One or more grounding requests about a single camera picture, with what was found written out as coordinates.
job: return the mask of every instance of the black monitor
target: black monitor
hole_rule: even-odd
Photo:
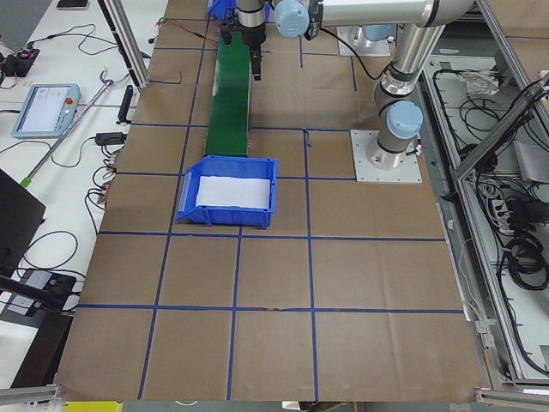
[[[44,212],[44,204],[0,169],[0,275],[12,276]]]

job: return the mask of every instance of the yellow object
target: yellow object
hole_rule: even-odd
[[[67,402],[65,412],[122,412],[121,402]]]

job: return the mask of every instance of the blue object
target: blue object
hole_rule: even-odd
[[[229,9],[237,8],[237,0],[213,0],[208,6],[206,11],[208,14],[215,15],[217,20],[222,20],[225,18],[226,11]],[[268,16],[270,14],[270,6],[265,6],[265,21],[268,21]]]
[[[399,101],[387,113],[390,132],[401,140],[414,138],[422,124],[423,112],[411,101]]]
[[[371,24],[363,26],[362,33],[369,41],[380,41],[387,39],[392,29],[392,24]]]
[[[60,137],[72,123],[78,100],[77,84],[35,84],[28,91],[11,136]]]
[[[261,226],[266,229],[276,205],[276,159],[231,156],[207,156],[185,174],[177,220],[184,217],[208,226],[215,224]],[[240,208],[237,206],[197,206],[196,196],[201,176],[241,179],[268,179],[270,196],[268,209]]]
[[[301,36],[309,27],[309,12],[297,0],[282,0],[274,13],[276,28],[284,37],[294,39]]]

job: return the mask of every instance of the green conveyor belt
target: green conveyor belt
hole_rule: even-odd
[[[209,115],[206,155],[248,155],[250,52],[240,33],[220,41]]]

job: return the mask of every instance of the tablet screen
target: tablet screen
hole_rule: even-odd
[[[36,88],[19,131],[54,131],[69,88]]]

